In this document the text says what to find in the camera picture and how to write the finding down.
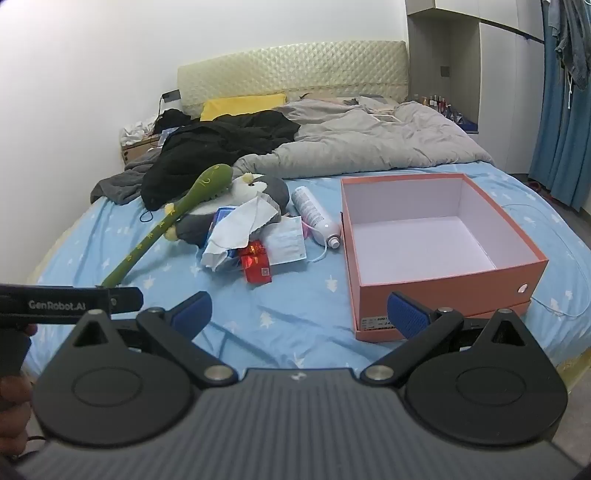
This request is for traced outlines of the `person's left hand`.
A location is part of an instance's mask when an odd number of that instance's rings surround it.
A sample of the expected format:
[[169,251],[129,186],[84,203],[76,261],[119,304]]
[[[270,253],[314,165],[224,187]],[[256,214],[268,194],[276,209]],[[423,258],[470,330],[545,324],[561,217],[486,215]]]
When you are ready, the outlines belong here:
[[14,457],[21,455],[28,442],[27,425],[31,419],[32,383],[29,377],[19,370],[18,374],[1,378],[1,399],[11,406],[1,412],[1,455]]

